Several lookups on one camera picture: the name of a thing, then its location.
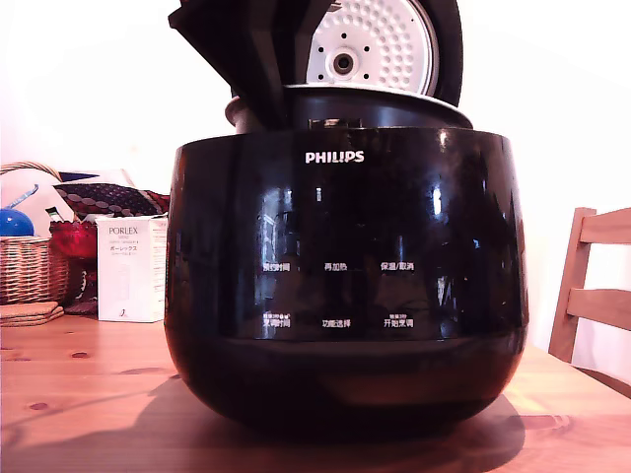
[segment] chair backrest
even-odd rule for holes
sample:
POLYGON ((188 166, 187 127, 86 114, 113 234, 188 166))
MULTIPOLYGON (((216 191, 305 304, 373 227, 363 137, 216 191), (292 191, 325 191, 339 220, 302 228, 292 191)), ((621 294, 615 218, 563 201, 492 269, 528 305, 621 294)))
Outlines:
POLYGON ((631 292, 584 289, 592 243, 631 244, 631 208, 600 215, 586 208, 574 212, 548 350, 566 363, 572 362, 580 318, 631 330, 631 292))

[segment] inner lid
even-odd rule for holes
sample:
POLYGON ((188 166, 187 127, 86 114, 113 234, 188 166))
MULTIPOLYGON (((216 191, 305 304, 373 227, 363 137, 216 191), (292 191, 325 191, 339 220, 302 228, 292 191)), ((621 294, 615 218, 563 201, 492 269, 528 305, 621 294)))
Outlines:
POLYGON ((315 30, 310 84, 436 91, 439 47, 419 0, 337 0, 315 30))

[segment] chair slat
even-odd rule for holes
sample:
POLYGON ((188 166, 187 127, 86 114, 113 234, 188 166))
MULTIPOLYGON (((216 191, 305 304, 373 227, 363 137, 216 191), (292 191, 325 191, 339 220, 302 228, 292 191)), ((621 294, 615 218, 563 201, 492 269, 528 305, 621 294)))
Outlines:
POLYGON ((631 208, 585 217, 581 242, 631 244, 631 208))
POLYGON ((615 289, 572 289, 568 313, 631 330, 631 292, 615 289))

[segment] packaging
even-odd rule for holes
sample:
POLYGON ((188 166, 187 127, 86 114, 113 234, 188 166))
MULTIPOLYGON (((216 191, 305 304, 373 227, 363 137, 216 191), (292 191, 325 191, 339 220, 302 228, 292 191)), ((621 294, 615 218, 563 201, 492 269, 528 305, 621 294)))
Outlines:
POLYGON ((167 223, 166 216, 97 219, 99 320, 164 319, 167 223))

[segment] cloth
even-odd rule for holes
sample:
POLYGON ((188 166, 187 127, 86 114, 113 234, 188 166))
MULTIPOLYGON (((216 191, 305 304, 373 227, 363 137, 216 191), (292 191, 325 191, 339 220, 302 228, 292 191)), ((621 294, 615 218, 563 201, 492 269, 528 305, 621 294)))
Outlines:
POLYGON ((117 184, 57 184, 64 202, 81 220, 91 214, 115 217, 163 215, 169 211, 170 196, 117 184))

